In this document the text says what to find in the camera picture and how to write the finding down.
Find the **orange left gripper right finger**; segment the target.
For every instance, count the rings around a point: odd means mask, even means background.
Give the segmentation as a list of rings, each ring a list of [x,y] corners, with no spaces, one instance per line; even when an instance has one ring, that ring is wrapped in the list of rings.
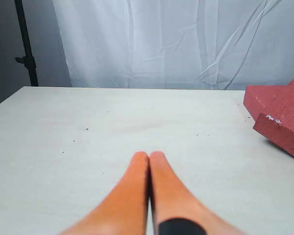
[[[244,235],[202,204],[181,182],[161,151],[149,157],[155,235]]]

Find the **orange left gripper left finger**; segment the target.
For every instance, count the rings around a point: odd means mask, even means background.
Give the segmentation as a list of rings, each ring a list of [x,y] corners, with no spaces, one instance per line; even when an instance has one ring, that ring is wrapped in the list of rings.
[[[147,226],[149,157],[136,152],[115,188],[63,235],[144,235]]]

